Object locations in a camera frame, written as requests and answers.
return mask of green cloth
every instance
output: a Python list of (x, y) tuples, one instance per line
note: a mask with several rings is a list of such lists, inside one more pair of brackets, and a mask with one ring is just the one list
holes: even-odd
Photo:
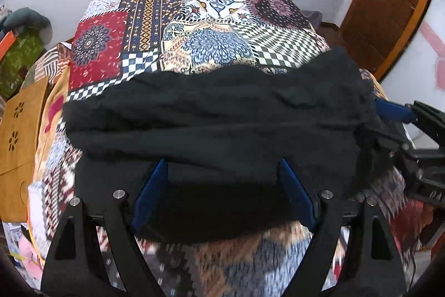
[(19, 72), (28, 70), (39, 58), (43, 43), (35, 31), (17, 37), (0, 61), (0, 96), (9, 99), (23, 83)]

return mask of pink fabric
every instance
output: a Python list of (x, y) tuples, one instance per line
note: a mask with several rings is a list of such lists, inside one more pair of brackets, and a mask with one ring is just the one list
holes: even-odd
[(436, 60), (436, 87), (445, 91), (445, 44), (426, 21), (420, 25), (420, 32), (439, 56)]
[(62, 106), (63, 106), (63, 95), (59, 96), (59, 98), (53, 102), (53, 104), (50, 106), (48, 110), (48, 124), (45, 127), (45, 133), (50, 131), (54, 116), (56, 115), (56, 113), (62, 110)]
[(22, 262), (28, 274), (32, 278), (36, 278), (37, 280), (41, 281), (43, 269), (39, 264), (37, 264), (38, 262), (34, 261), (38, 260), (37, 252), (31, 242), (23, 235), (19, 240), (19, 253), (21, 256), (25, 257)]

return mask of wooden door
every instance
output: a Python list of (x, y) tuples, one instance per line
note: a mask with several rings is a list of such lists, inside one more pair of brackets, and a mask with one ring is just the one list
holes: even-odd
[(340, 28), (359, 67), (381, 78), (417, 29), (429, 0), (353, 0)]

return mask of checkered pattern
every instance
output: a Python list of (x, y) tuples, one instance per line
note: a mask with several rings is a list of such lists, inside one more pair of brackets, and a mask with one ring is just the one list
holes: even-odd
[(231, 27), (247, 40), (263, 66), (298, 68), (322, 52), (310, 30), (240, 23)]
[(65, 120), (63, 119), (63, 116), (60, 116), (59, 122), (57, 123), (56, 127), (56, 133), (61, 132), (65, 130)]
[(150, 52), (121, 53), (122, 74), (118, 78), (98, 82), (82, 89), (72, 91), (68, 94), (66, 101), (83, 100), (92, 95), (100, 95), (108, 86), (120, 84), (122, 81), (129, 81), (134, 76), (144, 72), (156, 72), (159, 69), (157, 59), (159, 49), (155, 48)]

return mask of yellow object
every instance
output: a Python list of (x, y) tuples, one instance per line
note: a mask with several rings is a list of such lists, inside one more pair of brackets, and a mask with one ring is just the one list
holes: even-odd
[(11, 256), (13, 256), (14, 258), (20, 260), (20, 261), (24, 261), (26, 259), (26, 257), (21, 256), (20, 254), (14, 253), (14, 252), (9, 252), (9, 254)]

